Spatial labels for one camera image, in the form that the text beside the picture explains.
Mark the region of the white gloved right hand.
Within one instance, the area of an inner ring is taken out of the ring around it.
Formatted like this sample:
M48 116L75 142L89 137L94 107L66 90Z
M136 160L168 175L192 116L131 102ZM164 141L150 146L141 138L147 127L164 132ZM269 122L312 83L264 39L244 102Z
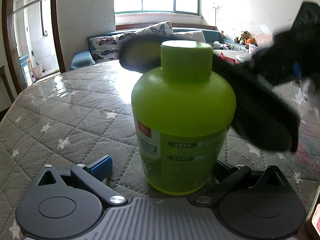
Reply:
M313 107L315 115L319 120L319 79L313 80L310 77L302 79L300 88L304 95L306 95L307 101Z

